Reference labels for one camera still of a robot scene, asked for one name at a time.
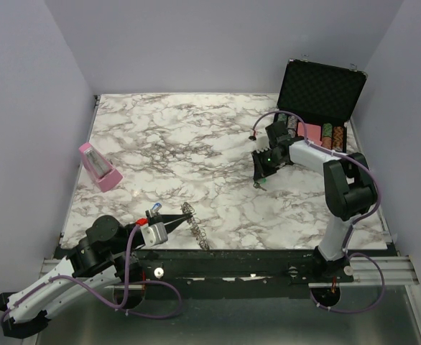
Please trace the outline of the green tagged key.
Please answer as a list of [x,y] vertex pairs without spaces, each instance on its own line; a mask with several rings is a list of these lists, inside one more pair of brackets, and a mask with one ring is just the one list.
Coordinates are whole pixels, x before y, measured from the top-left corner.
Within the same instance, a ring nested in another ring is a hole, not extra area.
[[267,189],[264,187],[264,184],[266,183],[266,181],[267,181],[266,178],[260,178],[260,179],[254,181],[253,186],[256,189],[267,191]]

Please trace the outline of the metal key ring disc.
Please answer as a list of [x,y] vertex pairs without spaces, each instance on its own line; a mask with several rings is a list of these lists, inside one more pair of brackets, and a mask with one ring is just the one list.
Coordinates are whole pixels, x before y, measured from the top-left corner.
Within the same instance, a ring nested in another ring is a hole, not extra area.
[[200,228],[200,221],[195,218],[195,209],[188,202],[184,202],[181,205],[181,210],[183,214],[190,216],[187,223],[190,225],[190,232],[195,237],[199,247],[208,251],[210,245],[205,231]]

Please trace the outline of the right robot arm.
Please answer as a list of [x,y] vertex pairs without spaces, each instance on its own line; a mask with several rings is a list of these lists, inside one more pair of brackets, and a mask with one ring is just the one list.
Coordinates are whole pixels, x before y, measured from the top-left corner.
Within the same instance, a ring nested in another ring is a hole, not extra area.
[[316,280],[328,281],[348,261],[347,246],[355,225],[374,213],[380,202],[366,158],[361,153],[334,152],[305,137],[293,137],[280,121],[267,126],[264,136],[252,132],[249,140],[255,143],[251,153],[255,188],[283,165],[301,165],[323,177],[330,219],[314,249],[311,272]]

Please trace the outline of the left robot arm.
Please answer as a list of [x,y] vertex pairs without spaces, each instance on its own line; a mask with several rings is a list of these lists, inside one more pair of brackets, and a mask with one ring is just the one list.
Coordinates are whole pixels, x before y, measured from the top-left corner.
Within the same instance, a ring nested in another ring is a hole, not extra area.
[[5,337],[25,339],[44,330],[65,307],[90,293],[116,311],[130,314],[129,286],[164,285],[162,270],[148,280],[135,254],[137,247],[163,244],[181,223],[191,221],[191,212],[161,215],[122,225],[113,216],[101,216],[86,230],[86,236],[48,273],[16,293],[0,294],[1,328]]

